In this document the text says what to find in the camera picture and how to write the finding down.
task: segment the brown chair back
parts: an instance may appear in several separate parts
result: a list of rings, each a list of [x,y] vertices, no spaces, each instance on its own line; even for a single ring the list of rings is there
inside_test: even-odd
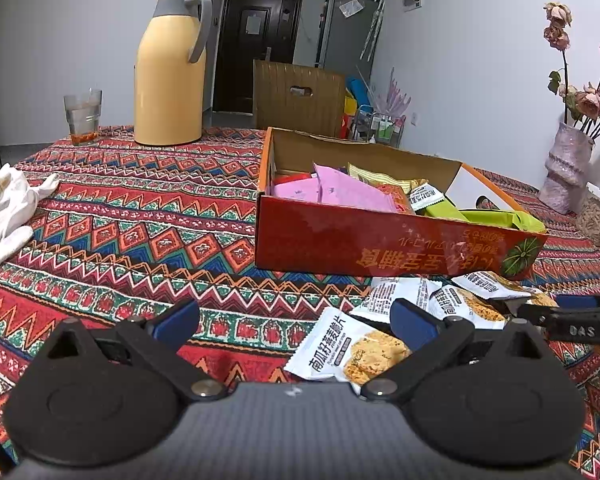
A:
[[[256,128],[270,126],[337,137],[344,113],[344,77],[320,68],[253,60]]]

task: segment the textured vase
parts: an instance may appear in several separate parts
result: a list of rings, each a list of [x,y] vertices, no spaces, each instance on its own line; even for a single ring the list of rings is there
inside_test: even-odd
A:
[[[569,211],[571,193],[587,183],[592,149],[591,137],[560,123],[554,145],[544,163],[549,173],[538,193],[541,202],[561,214]]]

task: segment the thermos handle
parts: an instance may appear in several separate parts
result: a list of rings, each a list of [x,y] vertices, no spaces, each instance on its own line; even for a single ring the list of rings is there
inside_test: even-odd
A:
[[[197,63],[202,56],[202,51],[205,49],[206,40],[209,37],[211,30],[211,21],[213,19],[211,0],[184,0],[184,4],[188,7],[195,9],[197,6],[202,8],[200,12],[200,31],[198,32],[198,40],[196,44],[189,49],[189,62]],[[195,18],[191,9],[189,9],[191,15]]]

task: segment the patterned tablecloth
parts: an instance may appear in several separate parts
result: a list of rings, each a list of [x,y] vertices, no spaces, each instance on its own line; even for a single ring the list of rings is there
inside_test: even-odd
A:
[[[0,441],[9,389],[67,316],[89,327],[159,314],[196,298],[202,322],[180,354],[226,384],[288,381],[282,367],[321,310],[360,304],[368,279],[254,267],[256,180],[264,133],[208,130],[186,146],[149,148],[132,128],[105,128],[94,146],[67,140],[18,167],[61,184],[30,221],[34,239],[0,267]],[[536,190],[485,172],[547,225],[531,281],[544,290],[600,292],[600,252],[549,211]],[[587,406],[571,463],[600,479],[600,355],[552,344]]]

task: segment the dark brown door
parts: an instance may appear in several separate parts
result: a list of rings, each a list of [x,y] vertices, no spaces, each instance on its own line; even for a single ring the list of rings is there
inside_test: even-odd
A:
[[[214,110],[253,111],[253,60],[292,63],[302,0],[225,0]]]

